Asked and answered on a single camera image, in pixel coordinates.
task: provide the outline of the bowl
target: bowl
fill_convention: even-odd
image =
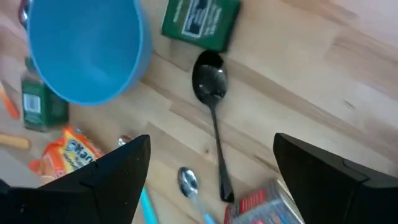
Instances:
[[[34,0],[27,32],[44,82],[82,105],[107,102],[137,84],[152,55],[136,0]]]

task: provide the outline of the packaging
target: packaging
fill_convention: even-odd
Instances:
[[[224,224],[304,224],[287,189],[277,179],[230,204]]]
[[[22,76],[22,109],[27,129],[46,132],[68,123],[68,102],[57,96],[37,75],[31,58],[25,58]]]
[[[239,0],[169,0],[162,35],[224,52],[239,7]]]
[[[50,143],[42,158],[30,162],[30,169],[45,183],[69,174],[99,159],[103,153],[80,130],[67,126],[63,136]]]

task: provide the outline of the snack bag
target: snack bag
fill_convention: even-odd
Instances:
[[[96,159],[103,153],[73,126],[63,130],[63,136],[50,143],[42,158],[30,162],[30,169],[41,176],[45,183],[69,174]]]

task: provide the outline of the green bottle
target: green bottle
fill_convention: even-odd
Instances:
[[[57,96],[38,76],[30,57],[25,58],[22,76],[24,126],[40,132],[68,123],[68,102]]]

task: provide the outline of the black spoon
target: black spoon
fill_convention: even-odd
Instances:
[[[226,168],[223,151],[221,150],[218,135],[216,106],[227,91],[228,81],[226,72],[222,69],[223,59],[215,52],[209,50],[199,55],[193,66],[192,87],[197,98],[211,111],[217,142],[218,172],[220,184],[220,197],[224,202],[234,202],[234,192]]]

